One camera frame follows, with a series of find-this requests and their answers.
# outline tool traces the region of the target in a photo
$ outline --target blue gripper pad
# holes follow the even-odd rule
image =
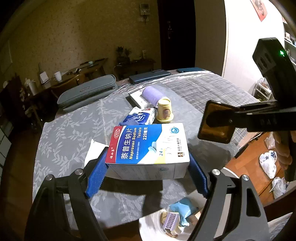
[[[87,189],[85,192],[88,198],[91,198],[94,194],[96,194],[99,191],[100,186],[103,182],[103,179],[107,173],[108,166],[105,164],[107,151],[108,151],[107,148],[103,150],[103,154],[101,155],[97,165],[95,166],[95,168],[93,169],[93,171],[89,176]]]
[[[198,193],[202,194],[204,198],[208,198],[210,191],[207,187],[207,177],[191,153],[189,153],[189,159],[188,171],[196,186],[196,190]]]

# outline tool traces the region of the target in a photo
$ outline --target purple cylinder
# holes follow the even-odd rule
[[[148,100],[151,104],[153,104],[155,107],[157,107],[158,105],[158,101],[165,97],[165,95],[163,93],[161,93],[160,91],[158,91],[157,89],[155,89],[152,86],[147,86],[143,92],[142,92],[142,96]]]

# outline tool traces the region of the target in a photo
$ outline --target gray tablecloth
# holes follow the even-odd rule
[[[196,136],[202,113],[209,99],[236,106],[256,102],[254,97],[210,72],[175,74],[145,83],[151,84],[172,99],[174,122],[184,123],[187,141],[196,147],[198,158],[211,164],[218,160],[215,165],[222,167],[235,155],[246,130],[237,129],[228,145],[200,141]],[[47,174],[62,177],[84,167],[91,139],[109,144],[113,127],[132,109],[127,91],[136,86],[127,84],[104,99],[45,123],[35,160],[33,199]],[[166,207],[194,189],[188,173],[181,179],[163,181],[106,177],[90,204],[100,225],[112,227]],[[64,199],[70,226],[76,229],[69,196],[65,194]]]

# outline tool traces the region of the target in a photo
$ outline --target yellow cup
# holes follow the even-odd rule
[[[174,118],[172,103],[168,97],[163,97],[158,101],[158,113],[156,118],[160,123],[170,123]]]

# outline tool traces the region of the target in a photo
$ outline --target white plastic bag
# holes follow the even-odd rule
[[[283,195],[286,192],[286,184],[287,184],[287,182],[284,177],[283,178],[276,177],[275,179],[273,179],[272,187],[274,187],[274,185],[276,185],[276,187],[274,188],[274,191],[273,191],[274,192],[274,199],[278,198],[279,196]]]
[[[273,179],[276,175],[276,159],[277,155],[275,151],[265,152],[259,157],[260,165],[270,179]]]
[[[276,148],[275,144],[274,144],[273,132],[270,132],[269,136],[266,137],[266,139],[264,141],[265,141],[265,144],[266,144],[268,149]]]

